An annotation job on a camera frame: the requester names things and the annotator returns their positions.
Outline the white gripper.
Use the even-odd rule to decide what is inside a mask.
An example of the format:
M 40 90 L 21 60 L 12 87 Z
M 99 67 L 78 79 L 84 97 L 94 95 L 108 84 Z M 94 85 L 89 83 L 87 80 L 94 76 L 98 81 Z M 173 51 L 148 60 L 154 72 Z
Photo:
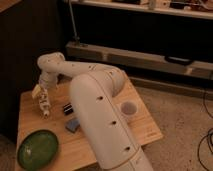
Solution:
M 39 84 L 36 84 L 32 90 L 32 98 L 35 99 L 41 93 L 41 87 L 50 89 L 57 85 L 57 77 L 48 73 L 42 73 L 39 77 Z

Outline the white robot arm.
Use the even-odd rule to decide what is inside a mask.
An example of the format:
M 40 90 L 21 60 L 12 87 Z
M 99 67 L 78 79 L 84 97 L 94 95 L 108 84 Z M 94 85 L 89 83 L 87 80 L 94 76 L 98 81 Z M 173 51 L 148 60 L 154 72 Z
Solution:
M 50 114 L 48 90 L 57 84 L 60 74 L 71 79 L 71 105 L 103 170 L 154 171 L 113 102 L 126 82 L 123 71 L 100 63 L 71 62 L 60 52 L 40 56 L 37 65 L 41 74 L 32 95 L 39 99 L 45 116 Z

